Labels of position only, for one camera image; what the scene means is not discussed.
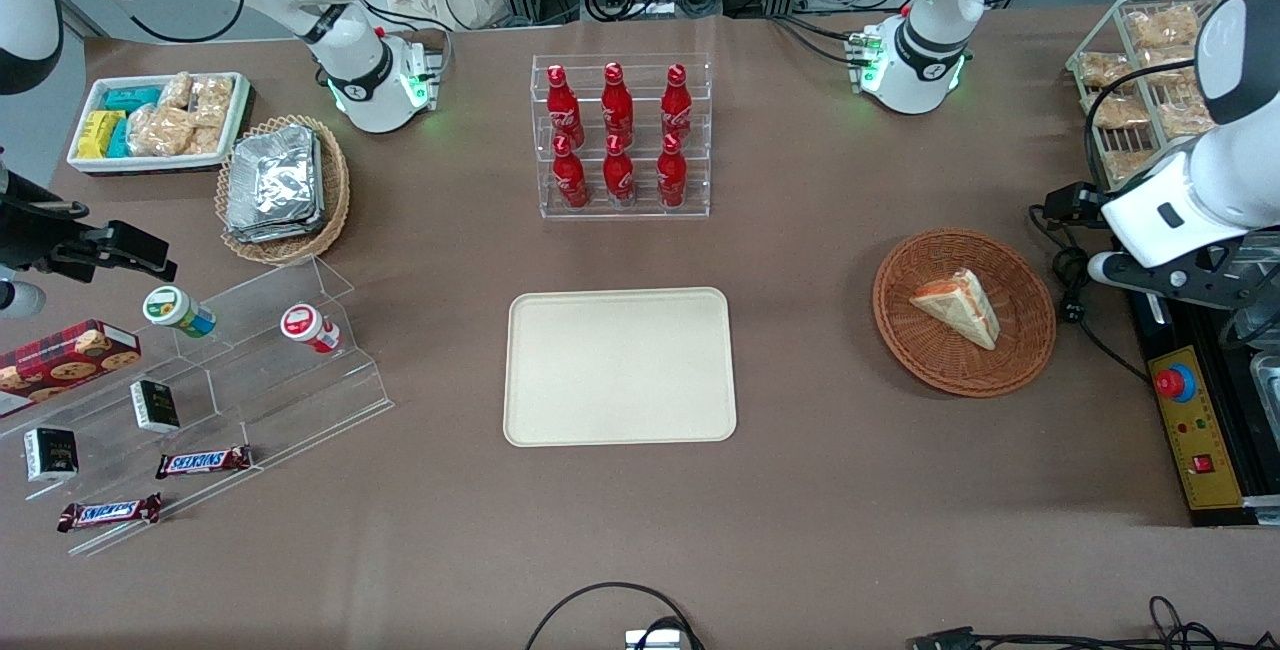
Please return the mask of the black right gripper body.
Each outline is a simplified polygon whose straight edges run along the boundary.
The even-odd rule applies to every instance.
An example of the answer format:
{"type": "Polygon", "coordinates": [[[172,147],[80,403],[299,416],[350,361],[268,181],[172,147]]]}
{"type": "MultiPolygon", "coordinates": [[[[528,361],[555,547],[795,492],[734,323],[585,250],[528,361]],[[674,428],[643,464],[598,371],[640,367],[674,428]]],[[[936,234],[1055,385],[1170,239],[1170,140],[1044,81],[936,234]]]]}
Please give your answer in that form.
{"type": "Polygon", "coordinates": [[[90,209],[4,168],[1,170],[1,264],[17,273],[92,276],[91,264],[56,258],[59,246],[81,241],[90,209]]]}

